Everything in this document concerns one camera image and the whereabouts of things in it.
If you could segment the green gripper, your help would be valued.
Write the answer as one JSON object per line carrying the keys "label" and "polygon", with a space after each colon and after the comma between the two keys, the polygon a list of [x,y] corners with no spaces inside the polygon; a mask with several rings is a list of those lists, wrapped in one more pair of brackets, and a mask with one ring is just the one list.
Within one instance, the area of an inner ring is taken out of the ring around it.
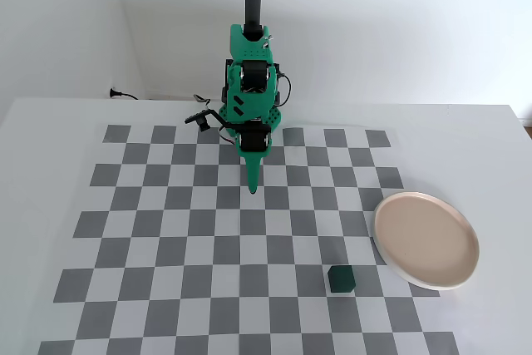
{"label": "green gripper", "polygon": [[245,180],[249,193],[254,195],[259,187],[262,158],[268,154],[271,146],[272,127],[257,120],[233,124],[232,130],[236,135],[238,153],[244,158],[245,172],[242,173],[242,179]]}

